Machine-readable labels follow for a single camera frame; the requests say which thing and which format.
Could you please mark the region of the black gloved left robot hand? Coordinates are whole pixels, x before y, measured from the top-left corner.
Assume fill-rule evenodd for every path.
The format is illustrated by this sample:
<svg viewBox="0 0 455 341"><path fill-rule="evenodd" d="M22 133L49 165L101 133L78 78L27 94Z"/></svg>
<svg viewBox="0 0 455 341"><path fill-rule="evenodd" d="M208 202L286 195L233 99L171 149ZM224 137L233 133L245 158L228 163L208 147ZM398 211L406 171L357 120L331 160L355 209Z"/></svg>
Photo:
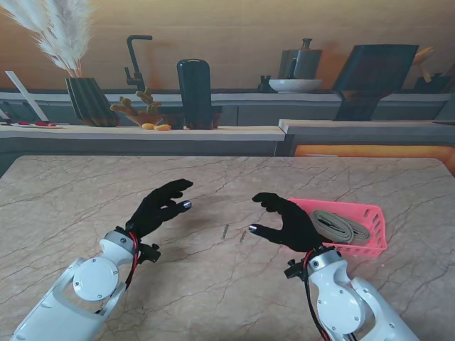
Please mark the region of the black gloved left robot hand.
<svg viewBox="0 0 455 341"><path fill-rule="evenodd" d="M126 230L140 240L158 229L164 222L188 211L192 207L191 202L188 200L176 202L176 199L182 198L183 191L192 185L193 182L189 180L179 179L151 191L126 223Z"/></svg>

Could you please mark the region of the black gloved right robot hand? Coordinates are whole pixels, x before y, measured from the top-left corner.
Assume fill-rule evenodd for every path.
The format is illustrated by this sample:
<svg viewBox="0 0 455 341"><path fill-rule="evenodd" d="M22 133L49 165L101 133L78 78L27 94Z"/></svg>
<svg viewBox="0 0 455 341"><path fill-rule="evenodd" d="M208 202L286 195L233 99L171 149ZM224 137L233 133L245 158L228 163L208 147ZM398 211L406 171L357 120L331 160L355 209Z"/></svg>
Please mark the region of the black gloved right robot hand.
<svg viewBox="0 0 455 341"><path fill-rule="evenodd" d="M252 198L267 212L277 212L282 218L282 228L272 229L261 224L252 224L249 231L269 242L289 247L296 252L317 250L329 240L320 235L309 215L297 204L275 193L258 193Z"/></svg>

